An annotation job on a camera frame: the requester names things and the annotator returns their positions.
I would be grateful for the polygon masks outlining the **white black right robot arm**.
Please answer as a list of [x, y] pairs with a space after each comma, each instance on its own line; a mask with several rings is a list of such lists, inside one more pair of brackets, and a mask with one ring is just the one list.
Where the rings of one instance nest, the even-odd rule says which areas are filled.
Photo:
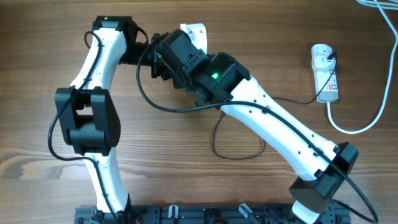
[[221, 103], [236, 118], [272, 146], [298, 175], [289, 192], [293, 214], [315, 223], [350, 173], [358, 150], [350, 143], [335, 144], [303, 125], [277, 104], [235, 58], [206, 54], [180, 29], [155, 34], [154, 63], [169, 68], [175, 88], [184, 88], [198, 105]]

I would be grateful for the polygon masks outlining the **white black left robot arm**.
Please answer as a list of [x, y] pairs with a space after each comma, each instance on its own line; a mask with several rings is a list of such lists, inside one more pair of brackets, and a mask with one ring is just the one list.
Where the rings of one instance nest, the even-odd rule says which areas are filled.
[[86, 164], [97, 198], [95, 207], [76, 210], [76, 223], [140, 223], [121, 180], [116, 158], [121, 122], [109, 92], [119, 64], [141, 63], [151, 68], [153, 78], [170, 78], [155, 53], [140, 60], [150, 42], [137, 42], [143, 32], [130, 16], [98, 16], [80, 73], [70, 87], [55, 93], [54, 121], [60, 123], [65, 143], [73, 147], [74, 159]]

